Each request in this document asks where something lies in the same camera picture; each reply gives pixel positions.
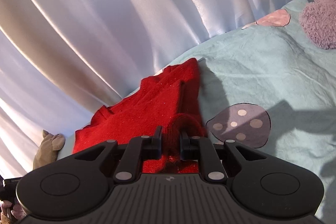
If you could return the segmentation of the person's left hand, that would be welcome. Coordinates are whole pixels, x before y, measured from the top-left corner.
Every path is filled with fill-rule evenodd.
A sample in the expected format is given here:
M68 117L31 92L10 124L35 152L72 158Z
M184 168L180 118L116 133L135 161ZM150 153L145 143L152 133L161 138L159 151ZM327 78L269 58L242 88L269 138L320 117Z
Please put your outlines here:
M10 201L1 201L1 224L13 224L26 216L20 204Z

